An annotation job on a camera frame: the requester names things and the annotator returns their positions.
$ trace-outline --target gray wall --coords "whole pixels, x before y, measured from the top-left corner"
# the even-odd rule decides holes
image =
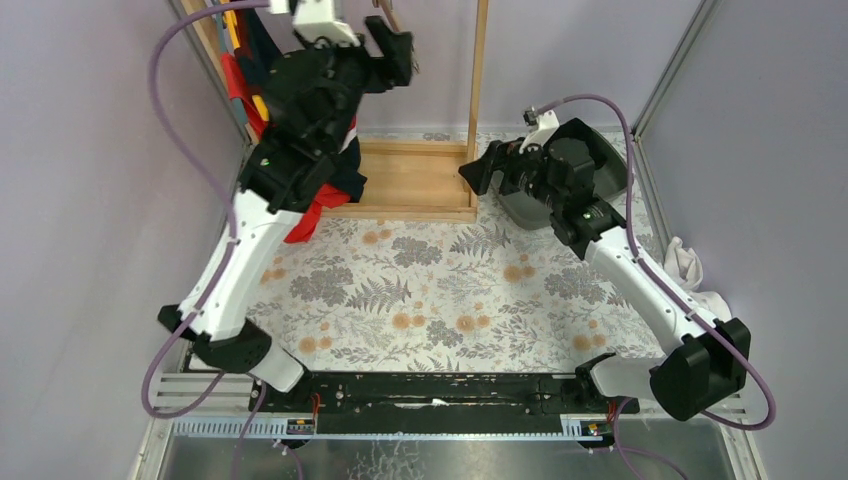
[[[347,21],[379,10],[367,0],[344,0]],[[468,124],[476,4],[473,0],[394,0],[405,29],[415,35],[421,75],[409,88],[367,98],[364,128]],[[521,112],[574,93],[614,98],[636,118],[691,19],[697,0],[491,0],[480,102],[482,127],[523,127]],[[279,43],[288,17],[267,18]],[[614,125],[602,106],[563,107],[594,125]]]
[[[205,265],[222,208],[145,89],[163,1],[5,2],[0,16],[0,478],[125,478],[158,307]],[[240,139],[183,37],[162,85],[231,182]]]
[[[842,0],[724,2],[645,140],[672,231],[777,395],[756,436],[773,480],[848,470],[846,46]]]

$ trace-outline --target white cloth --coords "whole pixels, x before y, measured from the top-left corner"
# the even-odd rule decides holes
[[[713,312],[722,321],[728,321],[733,316],[727,302],[716,292],[697,292],[704,280],[704,267],[701,259],[691,248],[683,248],[683,240],[678,237],[671,239],[665,252],[663,269],[678,285],[692,296],[702,307]]]

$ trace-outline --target floral pattern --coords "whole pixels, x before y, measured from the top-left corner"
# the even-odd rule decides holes
[[[516,136],[481,134],[480,151]],[[611,203],[624,211],[623,195]],[[634,219],[659,258],[638,186]],[[610,282],[491,193],[475,225],[322,219],[309,243],[280,245],[253,295],[248,315],[312,369],[569,372],[607,351],[660,354]]]

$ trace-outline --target wooden drying rack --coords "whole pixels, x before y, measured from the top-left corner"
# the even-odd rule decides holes
[[[206,8],[204,0],[180,0],[187,14]],[[380,2],[390,24],[397,25],[393,12]],[[477,155],[477,112],[483,78],[483,53],[489,0],[477,1],[474,34],[474,64],[471,75],[471,105],[466,142],[428,142],[361,139],[360,172],[368,177],[360,203],[325,209],[331,218],[406,220],[474,223],[477,196],[459,176],[457,169]],[[203,49],[220,81],[226,85],[218,48],[218,32],[212,18],[194,24]]]

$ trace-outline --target wooden tray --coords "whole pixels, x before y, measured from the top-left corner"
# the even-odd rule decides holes
[[[477,195],[459,176],[464,142],[361,139],[368,177],[360,203],[324,209],[329,218],[474,223]]]
[[[179,3],[185,14],[206,8],[205,0],[179,0]],[[378,3],[390,24],[399,28],[394,12],[386,6],[387,2]],[[457,169],[460,165],[474,161],[477,154],[477,112],[480,107],[488,10],[489,0],[477,1],[468,141],[398,142],[361,139],[360,171],[368,177],[362,201],[326,209],[325,216],[453,223],[473,223],[477,220],[477,196],[465,185]],[[194,33],[218,80],[226,87],[215,21],[204,18],[195,22]],[[257,142],[257,135],[250,126],[246,125],[245,129],[253,142]]]

